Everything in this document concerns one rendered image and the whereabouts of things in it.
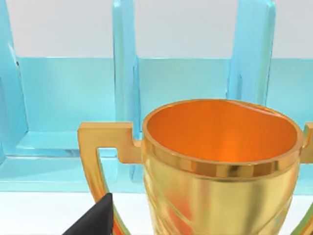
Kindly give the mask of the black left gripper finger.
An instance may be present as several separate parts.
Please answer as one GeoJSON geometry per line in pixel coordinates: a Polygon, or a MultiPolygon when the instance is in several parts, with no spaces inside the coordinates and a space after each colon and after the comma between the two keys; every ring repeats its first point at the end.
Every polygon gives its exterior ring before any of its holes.
{"type": "Polygon", "coordinates": [[[62,235],[112,235],[113,199],[107,193],[62,235]]]}

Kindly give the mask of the gold trophy cup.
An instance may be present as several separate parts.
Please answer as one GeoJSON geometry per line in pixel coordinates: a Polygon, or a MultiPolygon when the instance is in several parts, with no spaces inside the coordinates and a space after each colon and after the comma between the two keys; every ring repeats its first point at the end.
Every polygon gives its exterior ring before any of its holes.
{"type": "Polygon", "coordinates": [[[80,157],[95,201],[109,192],[99,148],[143,165],[155,235],[278,235],[301,164],[313,164],[313,122],[301,129],[265,106],[190,99],[131,122],[83,122],[80,157]]]}

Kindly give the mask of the light blue rack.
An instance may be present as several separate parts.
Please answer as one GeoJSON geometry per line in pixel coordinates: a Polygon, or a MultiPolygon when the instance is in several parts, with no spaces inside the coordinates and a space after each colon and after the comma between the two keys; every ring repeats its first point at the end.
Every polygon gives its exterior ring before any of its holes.
{"type": "Polygon", "coordinates": [[[0,192],[87,192],[76,131],[115,121],[117,68],[140,82],[141,116],[222,98],[234,55],[256,45],[239,0],[0,0],[0,192]]]}

